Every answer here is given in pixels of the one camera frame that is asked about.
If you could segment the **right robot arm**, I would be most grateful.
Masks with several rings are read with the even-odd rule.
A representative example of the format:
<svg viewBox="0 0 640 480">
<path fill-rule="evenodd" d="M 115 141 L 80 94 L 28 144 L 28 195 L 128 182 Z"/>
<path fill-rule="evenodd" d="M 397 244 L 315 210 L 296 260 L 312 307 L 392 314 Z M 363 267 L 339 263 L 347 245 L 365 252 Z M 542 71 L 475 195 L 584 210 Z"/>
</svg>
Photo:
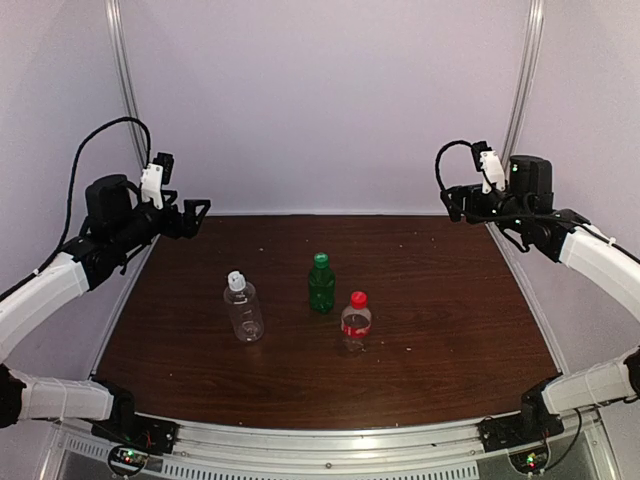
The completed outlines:
<svg viewBox="0 0 640 480">
<path fill-rule="evenodd" d="M 639 315 L 639 260 L 571 209 L 553 207 L 550 161 L 516 155 L 502 170 L 493 151 L 474 156 L 479 184 L 441 187 L 440 197 L 454 222 L 493 223 L 503 236 L 526 253 L 537 249 L 555 263 L 581 274 Z M 513 419 L 519 440 L 535 440 L 551 424 L 551 415 L 639 397 L 639 350 L 561 375 L 543 386 L 540 403 Z"/>
</svg>

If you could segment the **red bottle cap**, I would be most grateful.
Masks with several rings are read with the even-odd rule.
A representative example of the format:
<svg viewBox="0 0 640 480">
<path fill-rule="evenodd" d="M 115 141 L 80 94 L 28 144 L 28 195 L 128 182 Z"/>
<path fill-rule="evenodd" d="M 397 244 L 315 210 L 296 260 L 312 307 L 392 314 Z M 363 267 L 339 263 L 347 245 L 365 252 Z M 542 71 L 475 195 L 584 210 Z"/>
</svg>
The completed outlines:
<svg viewBox="0 0 640 480">
<path fill-rule="evenodd" d="M 368 296 L 365 292 L 354 291 L 350 297 L 350 305 L 354 309 L 364 309 L 368 305 Z"/>
</svg>

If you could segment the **red label cola bottle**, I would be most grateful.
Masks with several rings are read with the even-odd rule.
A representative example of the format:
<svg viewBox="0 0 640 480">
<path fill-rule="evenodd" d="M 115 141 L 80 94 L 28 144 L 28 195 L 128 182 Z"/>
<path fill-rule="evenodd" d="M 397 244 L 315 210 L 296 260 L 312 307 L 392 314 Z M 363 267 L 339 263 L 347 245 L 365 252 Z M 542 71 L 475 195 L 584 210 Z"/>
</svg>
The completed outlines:
<svg viewBox="0 0 640 480">
<path fill-rule="evenodd" d="M 362 352 L 365 339 L 369 335 L 372 325 L 371 311 L 365 307 L 356 309 L 347 306 L 341 314 L 340 328 L 343 345 L 349 352 Z"/>
</svg>

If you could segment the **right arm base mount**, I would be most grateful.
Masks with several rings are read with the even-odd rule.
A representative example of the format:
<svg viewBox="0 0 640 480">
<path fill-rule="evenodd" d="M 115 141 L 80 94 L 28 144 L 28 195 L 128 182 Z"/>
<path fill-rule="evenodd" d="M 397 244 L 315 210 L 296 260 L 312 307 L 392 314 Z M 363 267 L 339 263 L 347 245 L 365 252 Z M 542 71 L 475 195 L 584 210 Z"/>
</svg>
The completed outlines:
<svg viewBox="0 0 640 480">
<path fill-rule="evenodd" d="M 522 413 L 485 417 L 477 428 L 486 453 L 544 442 L 564 432 L 564 425 L 558 416 L 538 422 Z"/>
</svg>

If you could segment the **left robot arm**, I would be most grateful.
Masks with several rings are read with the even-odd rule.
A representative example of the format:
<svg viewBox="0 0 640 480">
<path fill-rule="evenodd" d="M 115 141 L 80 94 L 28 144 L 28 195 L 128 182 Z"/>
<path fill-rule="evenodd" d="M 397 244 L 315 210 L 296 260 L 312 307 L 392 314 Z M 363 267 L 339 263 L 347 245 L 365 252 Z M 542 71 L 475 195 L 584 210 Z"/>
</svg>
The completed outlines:
<svg viewBox="0 0 640 480">
<path fill-rule="evenodd" d="M 78 236 L 63 243 L 51 262 L 1 297 L 1 358 L 51 315 L 95 290 L 158 236 L 192 238 L 211 207 L 208 199 L 187 199 L 165 190 L 162 169 L 147 168 L 140 185 L 122 174 L 108 175 L 85 190 L 87 215 Z M 144 424 L 132 413 L 128 393 L 85 380 L 37 377 L 1 368 L 1 425 L 27 419 L 78 418 L 103 421 L 123 444 L 137 442 Z"/>
</svg>

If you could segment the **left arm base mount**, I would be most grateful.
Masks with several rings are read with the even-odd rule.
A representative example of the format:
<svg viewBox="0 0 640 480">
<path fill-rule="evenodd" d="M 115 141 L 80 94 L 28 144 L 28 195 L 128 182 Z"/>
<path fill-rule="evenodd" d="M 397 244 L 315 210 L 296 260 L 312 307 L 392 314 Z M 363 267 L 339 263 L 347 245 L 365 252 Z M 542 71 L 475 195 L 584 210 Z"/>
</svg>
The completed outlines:
<svg viewBox="0 0 640 480">
<path fill-rule="evenodd" d="M 133 426 L 128 430 L 108 420 L 89 420 L 89 423 L 94 436 L 152 455 L 171 454 L 179 429 L 175 422 L 142 415 L 134 416 Z"/>
</svg>

